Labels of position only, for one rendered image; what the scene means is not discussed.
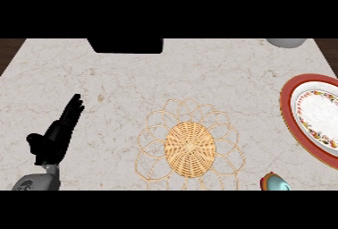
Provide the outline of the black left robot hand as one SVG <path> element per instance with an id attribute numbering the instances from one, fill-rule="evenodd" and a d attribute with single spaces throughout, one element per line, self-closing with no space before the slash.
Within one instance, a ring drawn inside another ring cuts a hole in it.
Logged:
<path id="1" fill-rule="evenodd" d="M 81 95 L 75 94 L 65 106 L 62 115 L 46 130 L 44 135 L 31 133 L 27 141 L 36 155 L 36 165 L 58 165 L 67 155 L 72 131 L 84 109 Z"/>

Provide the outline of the woven wicker placemat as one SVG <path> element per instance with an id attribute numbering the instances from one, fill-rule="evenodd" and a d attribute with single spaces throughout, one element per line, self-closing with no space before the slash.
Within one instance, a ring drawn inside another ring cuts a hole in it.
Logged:
<path id="1" fill-rule="evenodd" d="M 192 101 L 195 104 L 194 110 L 186 104 L 188 101 Z M 176 102 L 179 104 L 176 114 L 167 109 L 171 102 Z M 210 108 L 210 111 L 205 114 L 202 111 L 204 107 Z M 195 113 L 199 113 L 199 119 L 196 119 L 198 122 L 194 121 Z M 155 114 L 161 114 L 163 122 L 161 124 L 149 125 L 149 117 Z M 168 127 L 167 120 L 164 119 L 165 115 L 170 115 L 176 120 L 176 125 L 171 128 Z M 185 115 L 189 116 L 188 121 L 182 120 L 182 117 Z M 204 122 L 211 115 L 216 116 L 216 123 L 205 127 Z M 226 123 L 220 122 L 222 115 L 226 118 Z M 211 131 L 220 126 L 226 126 L 227 131 L 223 135 L 220 135 L 220 137 L 216 138 Z M 168 130 L 165 139 L 158 138 L 151 131 L 158 127 L 164 127 Z M 235 132 L 236 137 L 235 142 L 227 139 L 232 131 Z M 151 135 L 154 140 L 143 146 L 140 143 L 140 137 L 145 132 Z M 165 181 L 168 190 L 170 177 L 173 176 L 173 174 L 176 174 L 183 178 L 182 190 L 188 190 L 188 181 L 196 178 L 201 190 L 207 191 L 210 190 L 210 188 L 205 185 L 204 175 L 207 174 L 207 172 L 211 172 L 219 178 L 222 190 L 225 190 L 223 177 L 227 176 L 233 176 L 235 189 L 239 190 L 239 173 L 244 170 L 245 166 L 245 156 L 244 151 L 239 147 L 239 139 L 241 135 L 238 130 L 232 126 L 230 117 L 226 112 L 219 111 L 216 107 L 210 104 L 198 104 L 191 98 L 186 98 L 185 100 L 168 99 L 161 110 L 157 110 L 151 114 L 148 114 L 145 118 L 145 129 L 137 135 L 139 153 L 134 159 L 134 173 L 145 181 L 146 189 L 151 190 L 151 183 Z M 217 142 L 226 142 L 232 145 L 232 148 L 226 153 L 219 152 Z M 151 155 L 146 151 L 146 148 L 155 143 L 161 143 L 164 149 L 164 153 L 161 156 Z M 239 153 L 239 157 L 242 159 L 242 163 L 238 168 L 229 159 L 229 155 L 235 151 Z M 142 175 L 139 171 L 139 161 L 142 155 L 146 155 L 148 157 L 155 159 L 148 175 Z M 214 167 L 217 157 L 220 157 L 230 166 L 230 173 L 222 173 Z M 152 178 L 152 173 L 161 159 L 165 159 L 167 161 L 170 172 L 163 177 Z"/>

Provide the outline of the red rimmed floral plate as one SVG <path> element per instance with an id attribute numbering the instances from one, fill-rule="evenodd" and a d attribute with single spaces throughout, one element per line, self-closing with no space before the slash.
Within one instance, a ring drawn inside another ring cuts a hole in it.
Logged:
<path id="1" fill-rule="evenodd" d="M 338 170 L 338 80 L 315 73 L 294 76 L 282 86 L 281 112 L 303 148 Z"/>

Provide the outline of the black appliance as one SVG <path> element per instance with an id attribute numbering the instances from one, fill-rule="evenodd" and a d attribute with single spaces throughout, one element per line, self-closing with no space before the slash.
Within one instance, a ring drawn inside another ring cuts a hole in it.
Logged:
<path id="1" fill-rule="evenodd" d="M 160 54 L 164 49 L 163 38 L 89 38 L 96 53 Z"/>

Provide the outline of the teal and orange object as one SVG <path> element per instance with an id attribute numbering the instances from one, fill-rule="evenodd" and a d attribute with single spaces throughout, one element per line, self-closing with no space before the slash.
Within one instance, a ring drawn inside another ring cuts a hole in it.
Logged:
<path id="1" fill-rule="evenodd" d="M 273 172 L 267 173 L 260 179 L 260 188 L 263 191 L 288 191 L 289 183 Z"/>

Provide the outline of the grey round container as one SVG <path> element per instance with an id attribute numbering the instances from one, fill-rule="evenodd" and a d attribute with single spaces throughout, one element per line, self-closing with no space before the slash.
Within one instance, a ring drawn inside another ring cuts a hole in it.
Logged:
<path id="1" fill-rule="evenodd" d="M 297 48 L 307 41 L 304 38 L 269 38 L 269 43 L 282 48 Z"/>

